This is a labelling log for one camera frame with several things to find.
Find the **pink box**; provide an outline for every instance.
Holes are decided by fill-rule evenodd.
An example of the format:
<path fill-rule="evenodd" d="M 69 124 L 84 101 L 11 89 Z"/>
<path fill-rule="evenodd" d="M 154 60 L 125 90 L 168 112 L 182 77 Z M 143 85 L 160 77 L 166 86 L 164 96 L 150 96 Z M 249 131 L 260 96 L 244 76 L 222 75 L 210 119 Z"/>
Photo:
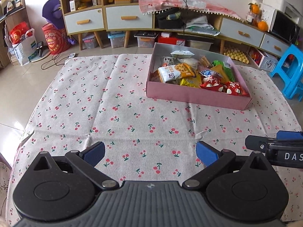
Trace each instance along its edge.
<path fill-rule="evenodd" d="M 149 98 L 173 100 L 179 102 L 195 103 L 201 105 L 215 106 L 231 108 L 236 110 L 245 110 L 247 106 L 251 103 L 250 97 L 245 96 L 232 96 L 223 92 L 217 92 L 207 89 L 198 89 L 187 86 L 179 86 L 168 83 L 152 82 L 151 73 L 155 72 L 159 67 L 161 67 L 161 57 L 170 56 L 171 52 L 175 50 L 188 50 L 194 53 L 194 58 L 199 59 L 202 56 L 206 56 L 210 62 L 214 60 L 220 60 L 223 62 L 228 62 L 234 73 L 236 82 L 239 82 L 241 87 L 247 92 L 248 88 L 242 78 L 240 72 L 236 68 L 230 57 L 225 55 L 213 53 L 210 51 L 204 51 L 184 46 L 171 45 L 171 44 L 159 44 L 155 43 L 154 50 L 151 57 L 151 63 L 149 66 L 149 72 L 146 82 L 146 94 Z"/>

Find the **orange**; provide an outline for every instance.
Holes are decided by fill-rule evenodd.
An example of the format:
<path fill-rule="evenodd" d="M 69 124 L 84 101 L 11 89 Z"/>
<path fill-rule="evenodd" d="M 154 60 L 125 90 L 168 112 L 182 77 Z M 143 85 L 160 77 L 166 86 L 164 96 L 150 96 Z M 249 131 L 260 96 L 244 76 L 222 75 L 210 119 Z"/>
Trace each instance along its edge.
<path fill-rule="evenodd" d="M 250 9 L 251 12 L 253 12 L 255 14 L 260 13 L 260 9 L 259 9 L 259 6 L 257 5 L 257 3 L 255 3 L 255 4 L 249 3 L 248 5 L 250 5 L 249 9 Z"/>
<path fill-rule="evenodd" d="M 268 30 L 268 25 L 265 21 L 260 21 L 258 23 L 258 28 L 261 30 L 261 31 L 267 31 Z"/>

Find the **microwave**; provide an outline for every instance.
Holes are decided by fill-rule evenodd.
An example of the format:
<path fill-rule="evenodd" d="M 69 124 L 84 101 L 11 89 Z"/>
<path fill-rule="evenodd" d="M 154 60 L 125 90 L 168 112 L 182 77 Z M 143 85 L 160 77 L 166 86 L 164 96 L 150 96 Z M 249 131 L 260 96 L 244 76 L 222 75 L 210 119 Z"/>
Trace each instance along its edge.
<path fill-rule="evenodd" d="M 295 44 L 300 27 L 285 13 L 278 9 L 275 9 L 269 5 L 261 3 L 262 17 L 261 19 L 266 21 L 268 25 L 268 32 L 281 40 Z"/>

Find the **red snack bag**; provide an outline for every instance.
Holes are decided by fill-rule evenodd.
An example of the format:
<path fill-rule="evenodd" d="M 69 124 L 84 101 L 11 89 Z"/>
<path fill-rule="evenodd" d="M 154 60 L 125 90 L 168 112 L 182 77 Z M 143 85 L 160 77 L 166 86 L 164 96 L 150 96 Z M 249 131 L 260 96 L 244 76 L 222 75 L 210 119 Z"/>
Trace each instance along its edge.
<path fill-rule="evenodd" d="M 222 90 L 223 90 L 223 84 L 221 84 L 220 79 L 218 79 L 214 76 L 210 76 L 204 84 L 200 85 L 200 87 L 202 89 L 209 89 L 209 90 L 214 90 L 214 91 L 219 91 L 219 92 L 222 92 Z"/>
<path fill-rule="evenodd" d="M 227 82 L 224 83 L 226 93 L 233 96 L 249 96 L 238 82 Z"/>

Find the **cabinet leg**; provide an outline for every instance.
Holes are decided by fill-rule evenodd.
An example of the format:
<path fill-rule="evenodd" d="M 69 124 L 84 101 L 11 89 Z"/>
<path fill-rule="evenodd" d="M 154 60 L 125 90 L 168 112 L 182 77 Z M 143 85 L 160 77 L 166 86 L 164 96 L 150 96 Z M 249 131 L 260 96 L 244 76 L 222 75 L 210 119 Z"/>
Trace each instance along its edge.
<path fill-rule="evenodd" d="M 78 42 L 79 42 L 79 48 L 80 48 L 80 50 L 83 50 L 82 33 L 78 34 Z"/>
<path fill-rule="evenodd" d="M 101 41 L 101 38 L 100 38 L 98 32 L 97 32 L 97 31 L 94 31 L 94 34 L 95 34 L 95 37 L 96 37 L 96 39 L 97 39 L 97 42 L 98 42 L 100 48 L 104 48 L 104 47 L 103 47 L 103 43 L 102 43 L 102 41 Z"/>
<path fill-rule="evenodd" d="M 124 41 L 124 47 L 127 48 L 128 47 L 128 40 L 129 40 L 129 35 L 130 35 L 131 31 L 126 31 L 125 32 L 125 41 Z"/>
<path fill-rule="evenodd" d="M 223 51 L 224 51 L 224 44 L 225 44 L 225 40 L 221 40 L 220 54 L 223 54 Z"/>

